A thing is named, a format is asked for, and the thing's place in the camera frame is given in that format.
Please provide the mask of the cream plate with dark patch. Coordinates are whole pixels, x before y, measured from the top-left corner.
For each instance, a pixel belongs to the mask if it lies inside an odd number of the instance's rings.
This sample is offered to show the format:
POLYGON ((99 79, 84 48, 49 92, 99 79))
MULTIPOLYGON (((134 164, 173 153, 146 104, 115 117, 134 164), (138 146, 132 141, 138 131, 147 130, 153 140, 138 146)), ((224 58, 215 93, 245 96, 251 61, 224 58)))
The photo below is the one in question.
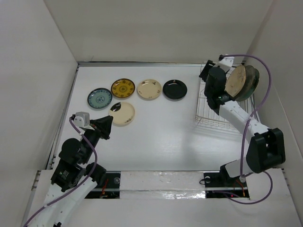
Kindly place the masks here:
POLYGON ((135 108, 128 102, 118 102, 109 109, 109 115, 113 117, 113 124, 127 125, 135 117, 135 108))

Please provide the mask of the cream floral small plate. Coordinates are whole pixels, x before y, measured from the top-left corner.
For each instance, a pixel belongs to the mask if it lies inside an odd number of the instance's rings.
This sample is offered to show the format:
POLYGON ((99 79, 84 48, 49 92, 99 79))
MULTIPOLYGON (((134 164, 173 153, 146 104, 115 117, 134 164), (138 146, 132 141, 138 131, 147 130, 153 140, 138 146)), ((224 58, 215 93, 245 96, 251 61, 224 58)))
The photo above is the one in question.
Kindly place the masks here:
POLYGON ((146 79, 139 83, 137 93, 144 99, 156 99, 162 92, 161 84, 154 79, 146 79))

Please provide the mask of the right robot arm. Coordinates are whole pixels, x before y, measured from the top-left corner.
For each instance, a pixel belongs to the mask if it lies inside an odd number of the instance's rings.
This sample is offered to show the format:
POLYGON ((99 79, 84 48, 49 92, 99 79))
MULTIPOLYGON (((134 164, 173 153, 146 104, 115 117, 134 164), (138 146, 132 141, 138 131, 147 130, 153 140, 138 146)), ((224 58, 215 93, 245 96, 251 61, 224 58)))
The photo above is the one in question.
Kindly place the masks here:
POLYGON ((238 160, 220 167, 219 182, 229 186, 237 177, 259 174, 285 162, 285 142, 279 128, 271 129, 246 112, 235 96, 228 93, 227 72, 232 68, 233 57, 222 58, 215 64, 208 60, 199 77, 205 83, 207 104, 218 116, 226 119, 248 142, 247 151, 241 151, 238 160))

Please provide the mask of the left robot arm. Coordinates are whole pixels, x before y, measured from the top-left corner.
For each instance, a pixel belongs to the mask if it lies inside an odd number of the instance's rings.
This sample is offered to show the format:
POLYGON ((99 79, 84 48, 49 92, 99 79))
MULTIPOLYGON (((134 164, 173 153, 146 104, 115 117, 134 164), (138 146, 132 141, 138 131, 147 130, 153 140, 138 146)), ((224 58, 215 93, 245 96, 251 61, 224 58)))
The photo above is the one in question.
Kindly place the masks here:
POLYGON ((89 113, 77 112, 69 122, 81 139, 67 139, 43 206, 25 222, 26 227, 65 227, 73 212, 95 187, 106 180, 106 169, 98 164, 96 145, 110 138, 113 117, 91 120, 89 113))

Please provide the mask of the light green floral plate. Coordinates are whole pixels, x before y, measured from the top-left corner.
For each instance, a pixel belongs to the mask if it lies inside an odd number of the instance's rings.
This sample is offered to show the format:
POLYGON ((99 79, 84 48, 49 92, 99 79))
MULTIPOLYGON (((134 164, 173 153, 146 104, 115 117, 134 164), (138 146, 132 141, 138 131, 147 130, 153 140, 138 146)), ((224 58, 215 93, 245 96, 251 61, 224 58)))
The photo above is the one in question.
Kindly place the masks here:
POLYGON ((253 68, 253 71, 250 76, 251 82, 250 82, 250 87, 249 87, 249 92, 248 92, 249 97, 251 97, 254 94, 254 92, 258 86, 258 83, 259 83, 259 77, 260 77, 259 71, 256 68, 253 68))

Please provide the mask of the beige bird branch plate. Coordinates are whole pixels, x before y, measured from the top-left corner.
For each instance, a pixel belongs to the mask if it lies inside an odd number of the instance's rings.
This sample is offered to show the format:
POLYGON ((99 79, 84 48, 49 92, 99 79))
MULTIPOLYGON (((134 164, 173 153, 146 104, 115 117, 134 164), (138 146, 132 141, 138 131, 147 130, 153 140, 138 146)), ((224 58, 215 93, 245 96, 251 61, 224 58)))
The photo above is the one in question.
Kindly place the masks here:
POLYGON ((243 65, 236 67, 225 84, 225 91, 233 98, 235 98, 243 89, 246 81, 246 71, 243 65))

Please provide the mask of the black glossy small plate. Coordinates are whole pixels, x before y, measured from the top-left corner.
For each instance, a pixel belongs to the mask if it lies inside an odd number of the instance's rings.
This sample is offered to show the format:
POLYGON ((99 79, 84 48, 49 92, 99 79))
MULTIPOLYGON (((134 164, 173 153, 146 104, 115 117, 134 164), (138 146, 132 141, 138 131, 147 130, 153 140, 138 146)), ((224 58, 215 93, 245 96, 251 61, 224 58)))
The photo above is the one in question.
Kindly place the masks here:
POLYGON ((187 94, 186 84, 177 79, 167 81, 162 90, 164 95, 172 100, 180 100, 187 94))

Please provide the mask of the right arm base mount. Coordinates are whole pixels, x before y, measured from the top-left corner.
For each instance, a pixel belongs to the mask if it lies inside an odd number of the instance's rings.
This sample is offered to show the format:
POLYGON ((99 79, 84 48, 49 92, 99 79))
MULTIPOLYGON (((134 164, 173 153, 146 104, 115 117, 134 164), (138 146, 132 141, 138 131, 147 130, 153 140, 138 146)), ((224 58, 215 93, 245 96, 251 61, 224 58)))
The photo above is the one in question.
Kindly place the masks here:
POLYGON ((219 172, 204 172, 203 177, 206 188, 234 188, 236 186, 247 187, 246 182, 240 181, 240 173, 235 177, 230 177, 227 173, 225 165, 220 167, 219 172))

